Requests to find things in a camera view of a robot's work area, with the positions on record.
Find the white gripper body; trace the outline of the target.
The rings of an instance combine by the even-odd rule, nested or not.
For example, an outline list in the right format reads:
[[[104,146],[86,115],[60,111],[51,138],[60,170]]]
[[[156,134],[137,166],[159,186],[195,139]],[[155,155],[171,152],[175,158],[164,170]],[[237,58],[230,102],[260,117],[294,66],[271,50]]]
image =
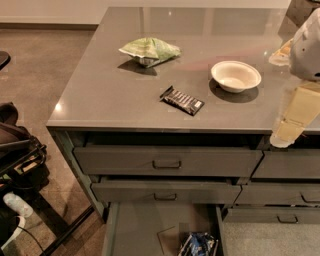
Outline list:
[[[320,80],[320,8],[315,9],[295,33],[290,49],[289,69],[303,80]]]

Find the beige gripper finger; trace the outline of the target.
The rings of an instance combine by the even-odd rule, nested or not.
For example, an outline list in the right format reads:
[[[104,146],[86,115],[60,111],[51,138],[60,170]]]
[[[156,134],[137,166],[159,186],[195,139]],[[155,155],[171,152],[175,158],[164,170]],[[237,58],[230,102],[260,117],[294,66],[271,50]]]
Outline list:
[[[288,66],[292,39],[284,43],[278,50],[271,54],[269,62],[276,66]]]
[[[303,133],[320,114],[320,84],[306,82],[292,93],[289,104],[270,137],[277,148],[287,148]]]

